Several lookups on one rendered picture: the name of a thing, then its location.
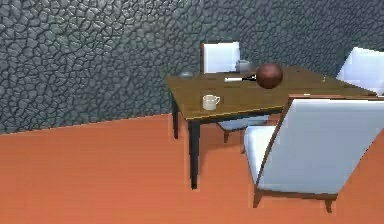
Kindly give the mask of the white mug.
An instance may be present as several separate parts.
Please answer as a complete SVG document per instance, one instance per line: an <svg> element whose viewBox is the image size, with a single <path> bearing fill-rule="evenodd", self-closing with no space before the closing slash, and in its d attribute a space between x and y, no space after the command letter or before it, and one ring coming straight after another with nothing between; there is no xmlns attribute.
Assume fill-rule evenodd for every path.
<svg viewBox="0 0 384 224"><path fill-rule="evenodd" d="M216 95L205 95L202 97L202 107L204 110L211 111L217 108L221 98Z"/></svg>

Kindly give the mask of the brown wooden table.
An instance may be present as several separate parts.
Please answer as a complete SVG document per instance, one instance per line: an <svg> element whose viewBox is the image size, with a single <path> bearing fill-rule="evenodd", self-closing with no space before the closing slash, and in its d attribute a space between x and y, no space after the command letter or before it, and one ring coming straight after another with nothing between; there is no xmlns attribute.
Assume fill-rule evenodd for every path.
<svg viewBox="0 0 384 224"><path fill-rule="evenodd" d="M178 117L188 124L191 188L198 186L200 126L246 117L280 113L289 95L373 96L373 91L348 84L336 78L302 68L283 69L283 81L274 89L264 89L255 82L224 82L226 73L194 75L191 79L178 76L165 78L172 97L173 135L178 135ZM221 98L215 110L202 107L202 97Z"/></svg>

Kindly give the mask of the grey cup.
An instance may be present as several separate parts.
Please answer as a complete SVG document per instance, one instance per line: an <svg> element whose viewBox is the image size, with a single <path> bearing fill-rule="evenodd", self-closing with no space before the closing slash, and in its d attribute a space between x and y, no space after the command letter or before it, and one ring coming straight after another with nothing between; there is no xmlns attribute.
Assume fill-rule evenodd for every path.
<svg viewBox="0 0 384 224"><path fill-rule="evenodd" d="M247 60L238 60L236 62L235 68L239 73L247 73L250 69L251 63Z"/></svg>

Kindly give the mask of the brown ball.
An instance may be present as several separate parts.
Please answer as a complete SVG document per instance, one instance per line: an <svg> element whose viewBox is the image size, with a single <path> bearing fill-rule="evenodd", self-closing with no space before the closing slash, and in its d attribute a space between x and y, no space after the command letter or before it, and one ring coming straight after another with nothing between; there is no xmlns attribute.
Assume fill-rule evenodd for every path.
<svg viewBox="0 0 384 224"><path fill-rule="evenodd" d="M256 81L260 87L273 89L280 85L283 79L283 70L277 64L262 64L256 70Z"/></svg>

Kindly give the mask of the white chair with wooden frame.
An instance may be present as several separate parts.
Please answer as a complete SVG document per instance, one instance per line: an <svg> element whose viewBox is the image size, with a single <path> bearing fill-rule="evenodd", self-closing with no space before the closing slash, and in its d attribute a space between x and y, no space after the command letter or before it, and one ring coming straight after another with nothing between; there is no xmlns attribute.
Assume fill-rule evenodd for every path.
<svg viewBox="0 0 384 224"><path fill-rule="evenodd" d="M384 94L384 51L354 47L344 61L337 79Z"/></svg>
<svg viewBox="0 0 384 224"><path fill-rule="evenodd" d="M235 65L240 58L240 43L212 42L200 45L201 71L206 73L237 72ZM249 125L262 125L268 121L268 115L222 121L218 126L224 131L224 142L229 134L245 129Z"/></svg>
<svg viewBox="0 0 384 224"><path fill-rule="evenodd" d="M249 126L244 150L264 196L321 200L327 212L377 135L384 97L291 95L275 125Z"/></svg>

